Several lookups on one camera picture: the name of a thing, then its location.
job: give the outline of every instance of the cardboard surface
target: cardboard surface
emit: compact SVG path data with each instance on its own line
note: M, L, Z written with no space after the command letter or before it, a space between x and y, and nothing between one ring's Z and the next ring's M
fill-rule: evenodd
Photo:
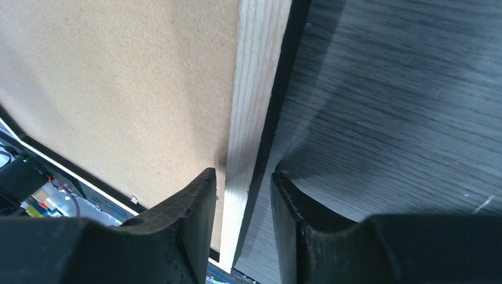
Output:
M218 171L239 2L2 1L0 103L33 138L151 207Z

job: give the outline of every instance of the black cable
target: black cable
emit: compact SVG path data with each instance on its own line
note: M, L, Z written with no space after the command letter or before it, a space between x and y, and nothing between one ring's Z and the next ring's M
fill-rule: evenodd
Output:
M0 167L0 169L2 169L3 167L5 167L6 165L8 165L8 164L10 164L12 162L12 156L9 153L5 152L5 151L0 151L0 154L4 155L6 157L9 157L9 160L2 167Z

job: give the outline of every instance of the gray wooden surface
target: gray wooden surface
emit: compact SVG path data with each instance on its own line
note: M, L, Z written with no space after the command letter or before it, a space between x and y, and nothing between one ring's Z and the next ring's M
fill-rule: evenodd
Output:
M358 221L502 213L502 1L314 0L308 21L237 269L279 283L278 164Z

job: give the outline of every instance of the wooden strip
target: wooden strip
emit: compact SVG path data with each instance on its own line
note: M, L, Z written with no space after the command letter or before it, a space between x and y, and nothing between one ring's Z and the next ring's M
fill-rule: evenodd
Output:
M229 272L281 54L291 0L241 0L218 267Z

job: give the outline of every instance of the tan fiberboard panel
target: tan fiberboard panel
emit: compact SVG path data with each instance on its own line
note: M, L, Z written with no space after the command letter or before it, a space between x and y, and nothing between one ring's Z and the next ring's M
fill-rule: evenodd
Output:
M237 0L4 0L0 103L28 135L151 207L225 161L238 12Z

